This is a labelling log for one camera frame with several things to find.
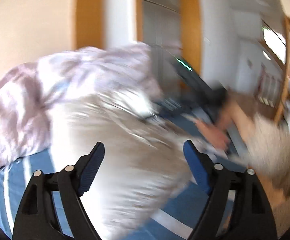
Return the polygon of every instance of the hand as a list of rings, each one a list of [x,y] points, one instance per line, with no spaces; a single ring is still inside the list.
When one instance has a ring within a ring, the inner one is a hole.
[[[206,138],[206,140],[213,145],[215,149],[226,150],[229,138],[226,134],[212,124],[207,124],[201,120],[195,122],[198,130]]]

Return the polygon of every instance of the window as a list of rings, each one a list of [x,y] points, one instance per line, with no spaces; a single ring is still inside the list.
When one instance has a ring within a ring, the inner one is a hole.
[[[270,57],[267,55],[267,53],[264,50],[263,50],[263,54],[267,59],[271,60]]]
[[[285,64],[286,57],[286,41],[285,38],[270,28],[263,26],[264,40],[277,57]]]

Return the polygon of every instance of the metal screw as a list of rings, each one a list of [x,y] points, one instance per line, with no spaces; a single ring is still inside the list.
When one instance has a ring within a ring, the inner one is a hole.
[[[247,173],[248,173],[249,175],[254,175],[254,174],[255,174],[255,171],[252,170],[252,169],[247,169]]]
[[[216,170],[218,170],[218,171],[221,171],[224,167],[223,167],[222,164],[216,163],[216,164],[214,165],[214,168],[215,168]]]
[[[65,167],[65,171],[72,171],[74,169],[73,165],[68,165]]]
[[[34,176],[38,177],[38,176],[41,175],[41,173],[42,173],[41,170],[37,170],[37,171],[34,172]]]

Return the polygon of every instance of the green led light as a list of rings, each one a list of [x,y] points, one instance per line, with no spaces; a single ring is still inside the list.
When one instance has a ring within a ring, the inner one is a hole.
[[[179,62],[181,62],[185,67],[187,67],[190,71],[192,71],[192,69],[189,67],[189,66],[187,66],[185,63],[183,63],[182,61],[180,61],[180,60],[178,60]]]

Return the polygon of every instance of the wooden frame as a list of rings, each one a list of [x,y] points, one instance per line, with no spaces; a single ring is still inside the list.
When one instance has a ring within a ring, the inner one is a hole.
[[[201,73],[202,26],[199,0],[180,0],[182,56]],[[142,0],[136,0],[137,40],[143,41]]]
[[[281,99],[274,117],[274,122],[278,124],[278,122],[282,118],[284,104],[287,99],[289,93],[289,80],[290,80],[290,20],[287,16],[284,18],[284,25],[285,25],[285,37],[286,37],[286,57],[285,57],[285,76],[283,87],[281,90]]]
[[[104,0],[76,0],[73,49],[104,49]]]

